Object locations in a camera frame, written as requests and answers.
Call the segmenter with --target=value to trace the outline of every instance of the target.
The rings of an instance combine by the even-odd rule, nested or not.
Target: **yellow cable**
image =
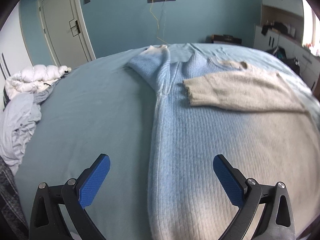
[[[157,30],[157,39],[158,40],[161,40],[162,42],[164,42],[165,44],[168,44],[166,41],[164,41],[164,40],[162,40],[161,38],[159,38],[158,37],[158,32],[159,32],[159,29],[160,29],[160,27],[159,27],[159,21],[158,21],[158,19],[157,19],[157,17],[152,13],[152,6],[153,6],[153,0],[152,0],[152,4],[151,4],[151,7],[150,7],[150,13],[152,14],[152,16],[156,19],[156,21],[157,21],[157,25],[158,25],[158,30]]]

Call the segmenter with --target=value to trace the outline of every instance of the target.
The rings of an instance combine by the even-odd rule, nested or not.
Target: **mattress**
[[[246,61],[279,71],[319,126],[318,101],[304,82],[275,57],[221,44],[174,44],[168,48],[171,62],[185,62],[197,51],[205,57]],[[15,176],[27,221],[41,182],[64,184],[105,153],[110,156],[111,169],[86,211],[107,239],[151,239],[147,179],[156,96],[134,70],[125,66],[144,49],[80,66],[63,78],[42,104],[42,119]],[[76,232],[64,208],[62,213],[70,231]]]

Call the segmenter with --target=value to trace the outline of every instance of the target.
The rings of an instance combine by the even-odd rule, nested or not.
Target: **metal screw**
[[[74,184],[76,184],[76,180],[75,179],[69,179],[68,180],[68,185],[74,185]]]
[[[284,185],[283,182],[278,182],[278,186],[279,186],[280,188],[284,188],[284,187],[285,187],[285,185]]]
[[[39,184],[39,188],[45,188],[45,185],[46,185],[46,183],[42,182],[42,183]]]
[[[248,183],[250,185],[256,185],[256,181],[254,179],[248,179]]]

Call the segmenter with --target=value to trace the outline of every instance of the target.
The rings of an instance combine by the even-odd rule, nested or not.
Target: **teal wall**
[[[97,58],[128,49],[161,44],[147,0],[91,0],[83,4],[84,20]],[[252,47],[254,25],[260,23],[261,0],[176,0],[155,3],[162,38],[168,43],[205,42],[211,34],[230,34]],[[36,0],[21,0],[21,26],[33,64],[52,64],[41,28]]]

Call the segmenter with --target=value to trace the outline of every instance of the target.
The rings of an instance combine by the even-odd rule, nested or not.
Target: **blue gripper pad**
[[[82,208],[90,206],[94,200],[102,182],[110,170],[110,158],[108,155],[101,160],[79,189],[79,203]]]
[[[232,205],[242,208],[244,204],[243,188],[239,185],[230,170],[217,155],[213,158],[213,170]]]

